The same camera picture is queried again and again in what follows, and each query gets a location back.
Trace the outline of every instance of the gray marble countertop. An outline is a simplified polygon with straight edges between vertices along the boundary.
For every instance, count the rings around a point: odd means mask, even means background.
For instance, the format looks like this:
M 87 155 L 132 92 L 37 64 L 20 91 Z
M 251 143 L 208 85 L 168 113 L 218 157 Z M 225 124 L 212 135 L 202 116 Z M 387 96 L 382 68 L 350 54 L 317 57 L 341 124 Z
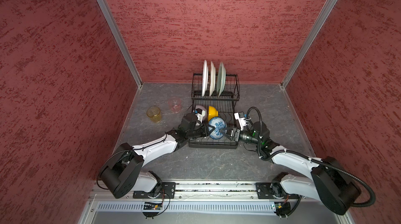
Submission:
M 246 112 L 249 107 L 256 106 L 273 141 L 305 155 L 313 155 L 310 144 L 303 141 L 298 133 L 287 101 L 278 85 L 241 85 L 240 89 L 236 112 Z M 177 114 L 172 113 L 167 104 L 167 100 L 173 96 L 180 97 L 182 101 L 182 109 Z M 162 111 L 162 121 L 159 123 L 153 123 L 146 116 L 147 109 L 153 105 Z M 130 145 L 137 145 L 160 138 L 165 131 L 170 131 L 181 123 L 184 112 L 191 105 L 189 83 L 145 83 L 119 144 L 128 142 Z M 257 119 L 258 115 L 252 112 L 251 117 Z M 284 166 L 260 160 L 256 152 L 245 150 L 243 145 L 244 143 L 239 143 L 237 149 L 191 148 L 186 145 L 149 162 L 143 170 L 155 172 L 162 180 L 270 181 L 282 171 L 299 175 Z

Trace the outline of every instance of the yellow bowl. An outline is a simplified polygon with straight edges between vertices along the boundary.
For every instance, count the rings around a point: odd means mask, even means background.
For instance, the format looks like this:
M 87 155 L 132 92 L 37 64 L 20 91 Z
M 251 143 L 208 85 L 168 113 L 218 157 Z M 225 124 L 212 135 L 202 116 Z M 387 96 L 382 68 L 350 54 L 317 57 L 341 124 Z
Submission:
M 209 106 L 207 121 L 209 122 L 213 117 L 217 116 L 218 116 L 218 111 L 213 106 Z

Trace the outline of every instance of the metal corner post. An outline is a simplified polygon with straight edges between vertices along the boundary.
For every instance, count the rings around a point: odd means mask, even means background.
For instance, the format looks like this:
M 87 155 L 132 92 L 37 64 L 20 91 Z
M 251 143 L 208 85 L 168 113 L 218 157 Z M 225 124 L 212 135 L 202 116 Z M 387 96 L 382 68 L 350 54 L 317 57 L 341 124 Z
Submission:
M 135 67 L 135 64 L 131 58 L 131 54 L 129 53 L 128 48 L 124 42 L 123 36 L 121 35 L 121 32 L 118 29 L 117 23 L 114 20 L 112 11 L 110 11 L 107 1 L 106 0 L 97 0 L 97 1 L 101 11 L 103 12 L 104 17 L 106 18 L 110 30 L 113 33 L 117 45 L 120 48 L 120 51 L 123 54 L 125 61 L 127 62 L 128 68 L 131 71 L 131 74 L 135 79 L 138 88 L 142 87 L 143 82 L 141 80 L 141 77 L 139 76 L 138 70 Z
M 284 79 L 282 81 L 283 88 L 285 88 L 288 85 L 289 81 L 291 80 L 296 69 L 300 65 L 303 57 L 305 56 L 309 47 L 312 45 L 315 37 L 318 35 L 320 29 L 322 28 L 324 22 L 326 21 L 327 17 L 329 16 L 331 10 L 333 9 L 333 7 L 337 1 L 338 0 L 326 0 L 326 2 L 324 3 L 322 10 L 320 11 L 318 17 L 316 18 L 316 21 L 313 24 L 311 30 L 309 31 L 308 36 L 306 37 L 305 41 L 303 42 L 301 49 L 299 50 L 297 56 L 294 59 L 294 62 L 290 66 L 286 76 L 284 77 Z

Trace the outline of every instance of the robotic arm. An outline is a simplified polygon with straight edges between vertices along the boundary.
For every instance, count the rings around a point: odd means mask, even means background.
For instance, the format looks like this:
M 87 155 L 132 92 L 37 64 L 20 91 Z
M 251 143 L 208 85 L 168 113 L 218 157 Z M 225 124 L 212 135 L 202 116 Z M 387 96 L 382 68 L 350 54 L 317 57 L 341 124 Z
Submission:
M 297 194 L 320 200 L 339 215 L 344 215 L 351 206 L 366 207 L 375 202 L 373 190 L 358 177 L 344 171 L 334 158 L 308 157 L 273 142 L 258 109 L 251 107 L 247 115 L 252 109 L 258 112 L 259 122 L 252 123 L 250 119 L 246 119 L 243 112 L 236 113 L 235 118 L 239 121 L 240 128 L 228 127 L 220 129 L 220 132 L 233 141 L 255 144 L 260 159 L 289 167 L 306 176 L 280 173 L 272 180 L 269 193 L 276 198 Z M 128 143 L 120 145 L 101 168 L 99 177 L 115 198 L 123 197 L 131 189 L 153 193 L 156 196 L 160 192 L 162 181 L 151 171 L 142 172 L 142 166 L 159 156 L 177 151 L 185 146 L 189 139 L 208 136 L 214 131 L 214 127 L 211 127 L 210 131 L 209 127 L 211 126 L 206 123 L 200 123 L 195 113 L 186 114 L 177 130 L 171 130 L 159 139 L 135 146 Z M 354 180 L 368 190 L 368 201 L 354 203 L 361 194 Z

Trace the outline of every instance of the textured red wallpaper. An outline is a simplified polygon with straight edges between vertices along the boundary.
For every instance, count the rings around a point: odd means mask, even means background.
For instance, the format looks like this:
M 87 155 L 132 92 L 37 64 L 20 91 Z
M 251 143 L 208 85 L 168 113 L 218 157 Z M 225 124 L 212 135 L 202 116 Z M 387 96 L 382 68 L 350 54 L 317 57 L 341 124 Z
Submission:
M 377 193 L 357 223 L 400 223 L 401 0 L 339 0 L 287 89 L 316 154 Z
M 203 60 L 281 82 L 326 0 L 107 0 L 145 82 L 192 81 Z
M 136 84 L 96 0 L 0 0 L 0 223 L 71 223 Z

